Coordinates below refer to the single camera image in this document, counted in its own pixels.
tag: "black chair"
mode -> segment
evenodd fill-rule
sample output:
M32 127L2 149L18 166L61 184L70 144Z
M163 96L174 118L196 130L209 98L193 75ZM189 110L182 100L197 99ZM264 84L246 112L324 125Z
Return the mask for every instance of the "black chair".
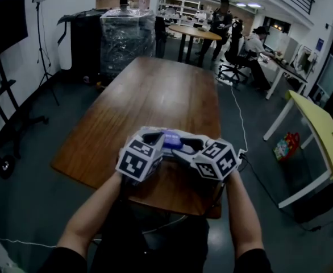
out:
M240 76L243 76L245 80L244 83L247 82L248 76L246 76L244 73L241 73L239 70L246 65L246 61L251 56L256 56L254 52L248 52L245 56L238 56L239 53L239 40L242 38L242 24L240 22L233 23L232 27L232 37L231 37L231 44L230 49L224 53L224 57L226 60L233 66L230 65L220 65L219 66L219 73L218 78L221 80L235 80L237 82L241 82ZM222 77L222 74L224 72L232 72L232 77Z

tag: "plastic wrap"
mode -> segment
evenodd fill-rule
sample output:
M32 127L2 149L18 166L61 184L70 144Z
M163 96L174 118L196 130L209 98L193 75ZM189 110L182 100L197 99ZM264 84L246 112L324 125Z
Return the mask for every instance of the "plastic wrap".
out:
M138 56L153 56L155 15L153 11L114 9L100 17L101 74L113 79Z

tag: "yellow tabletop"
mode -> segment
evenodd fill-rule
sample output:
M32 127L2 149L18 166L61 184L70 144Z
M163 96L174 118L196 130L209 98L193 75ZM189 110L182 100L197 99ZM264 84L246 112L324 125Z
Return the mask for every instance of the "yellow tabletop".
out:
M210 31L200 31L195 27L183 26L183 25L171 25L169 29L172 31L180 32L181 34L186 34L193 36L195 38L201 39L211 39L211 40L222 40L222 38Z
M320 108L318 105L312 103L305 97L296 92L289 91L289 98L299 106L304 115L310 121L319 139L326 150L326 155L332 169L333 179L333 119L328 112Z

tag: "red object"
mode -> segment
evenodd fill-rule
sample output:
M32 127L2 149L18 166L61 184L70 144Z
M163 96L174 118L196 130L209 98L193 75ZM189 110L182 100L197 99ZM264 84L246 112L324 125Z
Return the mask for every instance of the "red object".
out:
M281 158L280 161L288 160L294 154L296 149L299 147L299 142L300 142L299 133L295 134L287 133L286 136L284 137L284 140L288 144L289 152L285 157Z

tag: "wooden table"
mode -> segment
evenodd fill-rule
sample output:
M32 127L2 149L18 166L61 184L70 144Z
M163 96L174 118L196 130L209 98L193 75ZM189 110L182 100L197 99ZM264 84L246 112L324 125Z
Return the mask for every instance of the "wooden table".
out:
M182 26L182 25L171 25L169 26L169 29L172 31L176 31L182 34L182 40L180 42L179 47L179 56L178 61L182 62L183 60L183 52L184 52L184 45L185 45L185 38L186 35L189 35L189 44L188 44L188 51L187 51L187 57L185 58L185 62L188 64L190 59L190 53L192 51L192 45L193 45L193 38L201 38L201 39L211 39L211 40L222 40L222 38L214 34L210 31L200 31L195 27L190 26Z
M297 79L301 83L301 86L298 90L298 93L301 94L304 89L304 86L307 84L307 80L305 80L301 75L299 75L297 73L297 71L291 65L283 65L277 59L271 59L271 60L278 66L279 72L276 75L273 85L271 86L271 88L266 96L266 100L270 99L271 95L273 94L273 92L274 92L276 86L278 85L280 78L282 77L284 72L288 73L289 75L291 75L293 78Z
M142 126L220 136L213 74L187 64L138 57L102 92L58 151L51 166L93 188L115 171L119 149ZM175 162L126 190L129 200L169 212L202 215L216 187ZM220 206L209 214L220 217Z
M313 138L316 140L319 150L322 154L326 170L310 184L303 189L290 196L286 200L279 203L279 208L286 207L287 205L295 202L299 198L313 191L329 178L333 179L333 119L328 112L320 108L318 105L309 101L307 98L289 90L288 96L290 97L288 103L285 105L282 112L279 114L273 125L269 128L264 135L264 140L268 140L272 134L279 127L284 120L289 110L296 105L302 116L306 119L308 126L311 130L309 136L301 145L304 149Z

